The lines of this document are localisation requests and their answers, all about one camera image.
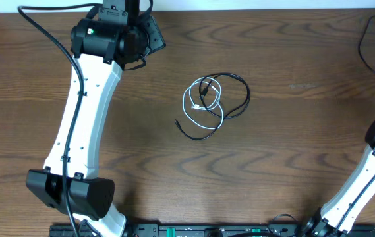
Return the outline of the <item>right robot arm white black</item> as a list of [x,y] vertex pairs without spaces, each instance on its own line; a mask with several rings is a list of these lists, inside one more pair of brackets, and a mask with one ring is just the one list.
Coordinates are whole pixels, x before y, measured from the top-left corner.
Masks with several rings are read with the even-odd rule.
[[348,236],[357,216],[375,194],[375,121],[356,169],[341,189],[301,227],[299,236]]

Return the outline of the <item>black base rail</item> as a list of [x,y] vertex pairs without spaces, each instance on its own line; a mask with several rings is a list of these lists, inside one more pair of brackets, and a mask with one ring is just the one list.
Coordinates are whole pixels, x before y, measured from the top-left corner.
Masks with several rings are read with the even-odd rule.
[[[100,236],[92,232],[93,228],[83,224],[79,230],[80,236]],[[160,225],[151,223],[132,224],[127,227],[122,236],[139,237],[205,237],[233,236],[247,232],[270,233],[277,236],[294,236],[299,231],[297,224],[265,224],[265,225]],[[50,237],[74,236],[71,226],[52,225],[49,228]],[[361,224],[353,227],[347,236],[375,237],[375,225]]]

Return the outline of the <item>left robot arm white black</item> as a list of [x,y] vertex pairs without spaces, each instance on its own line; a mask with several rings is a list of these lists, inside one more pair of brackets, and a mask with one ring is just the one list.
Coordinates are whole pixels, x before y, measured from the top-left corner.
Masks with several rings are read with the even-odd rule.
[[122,74],[144,67],[164,47],[154,17],[138,1],[91,3],[71,31],[71,48],[64,50],[71,85],[61,125],[43,168],[30,170],[26,185],[69,216],[73,236],[80,224],[98,236],[127,233],[126,217],[113,204],[114,182],[98,176],[101,136]]

